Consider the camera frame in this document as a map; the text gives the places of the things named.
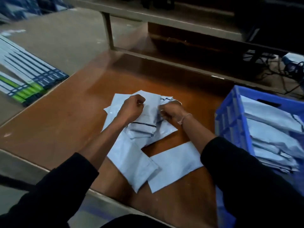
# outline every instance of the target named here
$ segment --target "metal shelf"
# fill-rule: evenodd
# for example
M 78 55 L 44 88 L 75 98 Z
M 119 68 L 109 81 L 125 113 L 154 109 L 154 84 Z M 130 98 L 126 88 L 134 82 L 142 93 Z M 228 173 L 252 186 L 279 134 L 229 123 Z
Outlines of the metal shelf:
M 234 22 L 234 14 L 211 8 L 175 3 L 174 10 L 143 8 L 140 0 L 66 0 L 76 7 L 97 10 L 111 15 L 171 26 L 218 38 L 243 42 Z

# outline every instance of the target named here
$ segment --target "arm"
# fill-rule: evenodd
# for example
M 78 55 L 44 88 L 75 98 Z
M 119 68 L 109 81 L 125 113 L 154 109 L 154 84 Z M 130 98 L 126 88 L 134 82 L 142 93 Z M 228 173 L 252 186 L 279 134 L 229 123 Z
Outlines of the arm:
M 50 171 L 21 197 L 7 214 L 0 216 L 3 227 L 62 226 L 77 212 L 86 192 L 98 176 L 98 169 L 112 148 L 118 135 L 143 110 L 145 99 L 131 96 L 121 107 L 117 117 L 103 132 L 79 153 Z
M 165 119 L 175 121 L 188 114 L 177 101 L 160 106 L 160 110 Z M 202 163 L 222 190 L 225 207 L 237 222 L 290 225 L 302 218 L 303 197 L 281 176 L 245 150 L 216 137 L 191 115 L 184 118 L 182 127 L 201 153 Z

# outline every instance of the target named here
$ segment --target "blue plastic crate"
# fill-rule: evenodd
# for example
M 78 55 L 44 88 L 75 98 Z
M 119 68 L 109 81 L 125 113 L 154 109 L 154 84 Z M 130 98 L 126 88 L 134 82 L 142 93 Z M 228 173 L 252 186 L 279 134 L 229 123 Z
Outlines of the blue plastic crate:
M 246 117 L 244 116 L 244 107 L 240 95 L 269 104 L 288 113 L 298 115 L 302 121 L 304 121 L 304 102 L 279 97 L 246 87 L 234 86 L 215 112 L 215 134 L 226 138 L 228 141 L 235 144 L 237 147 L 243 148 L 253 156 L 253 145 Z M 298 139 L 301 146 L 304 148 L 303 136 L 301 137 L 296 133 L 290 133 L 290 135 Z M 297 161 L 299 163 L 299 172 L 295 172 L 294 174 L 281 173 L 277 170 L 274 170 L 274 172 L 281 175 L 285 180 L 290 182 L 296 190 L 304 195 L 304 164 L 302 160 Z M 219 228 L 233 227 L 235 218 L 226 211 L 222 201 L 222 192 L 218 188 L 216 190 L 216 203 Z

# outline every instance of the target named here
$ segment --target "floor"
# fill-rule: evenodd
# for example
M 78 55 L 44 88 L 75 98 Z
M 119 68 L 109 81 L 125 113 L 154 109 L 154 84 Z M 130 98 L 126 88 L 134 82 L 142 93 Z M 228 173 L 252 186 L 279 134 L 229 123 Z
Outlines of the floor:
M 111 17 L 114 41 L 142 25 L 142 22 Z M 71 9 L 44 15 L 27 21 L 0 26 L 0 33 L 7 30 L 24 32 L 11 33 L 9 39 L 40 57 L 52 66 L 72 75 L 108 49 L 101 14 L 88 9 Z M 2 72 L 14 76 L 4 67 Z M 20 113 L 24 108 L 0 93 L 0 125 Z M 20 161 L 5 152 L 0 152 L 0 174 L 35 184 L 47 172 Z M 0 186 L 0 214 L 6 213 L 25 191 Z M 69 220 L 71 228 L 97 228 L 109 220 L 129 213 L 111 200 L 98 198 L 94 193 L 86 196 L 79 211 Z

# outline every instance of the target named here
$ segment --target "hand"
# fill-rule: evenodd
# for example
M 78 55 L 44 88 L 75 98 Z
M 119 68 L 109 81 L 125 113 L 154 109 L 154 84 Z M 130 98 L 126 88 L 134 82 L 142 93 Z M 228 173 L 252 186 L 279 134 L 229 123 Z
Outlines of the hand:
M 165 120 L 173 119 L 179 122 L 183 116 L 188 114 L 182 107 L 181 103 L 176 100 L 160 105 L 158 108 Z
M 134 122 L 141 115 L 145 100 L 146 99 L 139 94 L 129 97 L 123 103 L 116 118 L 122 122 L 124 126 Z

